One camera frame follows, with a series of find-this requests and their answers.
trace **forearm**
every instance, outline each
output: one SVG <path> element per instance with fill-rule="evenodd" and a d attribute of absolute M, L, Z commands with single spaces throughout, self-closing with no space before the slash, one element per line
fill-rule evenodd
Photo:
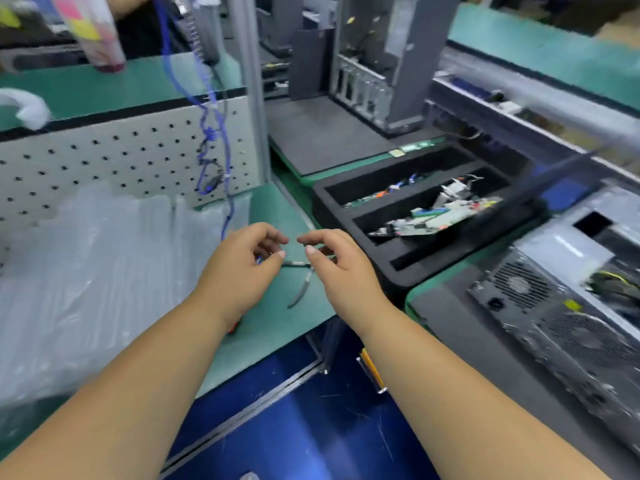
<path fill-rule="evenodd" d="M 443 480 L 606 478 L 420 325 L 382 315 L 364 344 Z"/>
<path fill-rule="evenodd" d="M 155 480 L 225 333 L 215 312 L 185 301 L 0 463 L 0 477 Z"/>
<path fill-rule="evenodd" d="M 107 0 L 107 3 L 113 17 L 119 20 L 147 1 L 149 0 Z"/>

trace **fan grille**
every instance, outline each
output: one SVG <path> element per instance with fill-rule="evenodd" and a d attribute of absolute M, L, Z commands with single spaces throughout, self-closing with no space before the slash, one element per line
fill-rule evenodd
<path fill-rule="evenodd" d="M 563 313 L 548 321 L 550 334 L 564 352 L 601 367 L 640 363 L 640 353 L 606 323 L 581 313 Z"/>
<path fill-rule="evenodd" d="M 493 277 L 493 284 L 523 310 L 531 310 L 549 298 L 549 285 L 528 266 L 508 262 Z"/>

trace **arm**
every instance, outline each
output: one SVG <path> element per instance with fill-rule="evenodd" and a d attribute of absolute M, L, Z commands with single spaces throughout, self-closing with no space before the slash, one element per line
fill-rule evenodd
<path fill-rule="evenodd" d="M 0 478 L 156 480 L 220 341 L 260 300 L 287 241 L 265 223 L 231 234 L 191 295 L 0 463 Z"/>
<path fill-rule="evenodd" d="M 607 478 L 384 297 L 341 230 L 298 238 L 336 312 L 355 330 L 443 480 Z M 335 254 L 336 263 L 326 256 Z"/>
<path fill-rule="evenodd" d="M 148 1 L 149 0 L 107 0 L 107 3 L 109 4 L 113 17 L 119 20 Z"/>

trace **bubble wrap bag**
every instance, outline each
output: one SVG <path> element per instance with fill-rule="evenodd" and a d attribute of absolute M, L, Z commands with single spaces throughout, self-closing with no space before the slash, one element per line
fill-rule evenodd
<path fill-rule="evenodd" d="M 250 195 L 234 202 L 230 230 L 248 223 Z M 102 183 L 10 236 L 0 276 L 0 438 L 3 411 L 73 393 L 186 298 L 225 218 L 222 203 L 197 212 L 181 198 L 137 199 Z"/>

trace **left hand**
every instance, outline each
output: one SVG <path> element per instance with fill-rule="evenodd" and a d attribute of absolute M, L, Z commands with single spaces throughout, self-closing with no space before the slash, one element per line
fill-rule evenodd
<path fill-rule="evenodd" d="M 228 328 L 251 309 L 282 266 L 289 238 L 266 222 L 230 233 L 213 252 L 189 299 L 219 315 Z M 256 256 L 263 258 L 256 263 Z"/>

